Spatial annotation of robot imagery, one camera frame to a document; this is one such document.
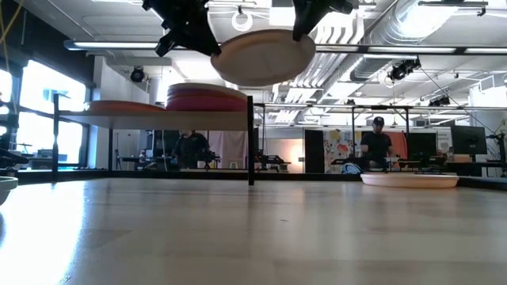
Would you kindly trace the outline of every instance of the baseball cap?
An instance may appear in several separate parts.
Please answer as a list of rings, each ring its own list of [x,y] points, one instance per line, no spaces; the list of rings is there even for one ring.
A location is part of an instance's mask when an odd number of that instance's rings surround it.
[[[383,117],[376,117],[373,119],[373,123],[377,126],[383,127]]]

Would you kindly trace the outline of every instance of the wooden floor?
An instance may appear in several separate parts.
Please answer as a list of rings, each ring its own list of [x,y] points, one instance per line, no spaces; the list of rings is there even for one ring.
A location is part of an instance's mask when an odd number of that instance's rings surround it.
[[[507,193],[107,179],[21,186],[0,284],[507,284]]]

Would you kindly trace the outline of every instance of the computer monitor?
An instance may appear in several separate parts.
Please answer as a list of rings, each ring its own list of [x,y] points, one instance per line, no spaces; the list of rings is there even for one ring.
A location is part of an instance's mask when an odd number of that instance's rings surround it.
[[[409,159],[421,159],[436,156],[436,134],[435,133],[409,133],[407,139]]]
[[[484,127],[451,127],[454,154],[488,154]]]

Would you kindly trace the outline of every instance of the black shirt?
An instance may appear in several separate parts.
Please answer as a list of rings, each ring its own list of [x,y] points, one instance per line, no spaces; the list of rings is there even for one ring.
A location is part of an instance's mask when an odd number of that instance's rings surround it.
[[[200,154],[209,148],[207,139],[199,133],[193,133],[189,137],[181,136],[174,147],[174,154],[178,156],[178,164],[181,168],[196,168]]]
[[[361,146],[368,146],[368,159],[384,163],[389,146],[392,146],[391,138],[384,133],[376,134],[370,131],[361,139]]]

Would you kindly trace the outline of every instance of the person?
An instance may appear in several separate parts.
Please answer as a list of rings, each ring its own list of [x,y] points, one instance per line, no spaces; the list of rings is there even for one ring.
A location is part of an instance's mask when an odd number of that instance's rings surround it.
[[[199,157],[209,151],[207,139],[196,131],[180,131],[173,154],[180,169],[196,169]]]
[[[364,134],[361,139],[361,151],[370,168],[386,167],[386,154],[395,155],[391,138],[382,132],[383,125],[383,117],[376,117],[372,124],[373,131]]]

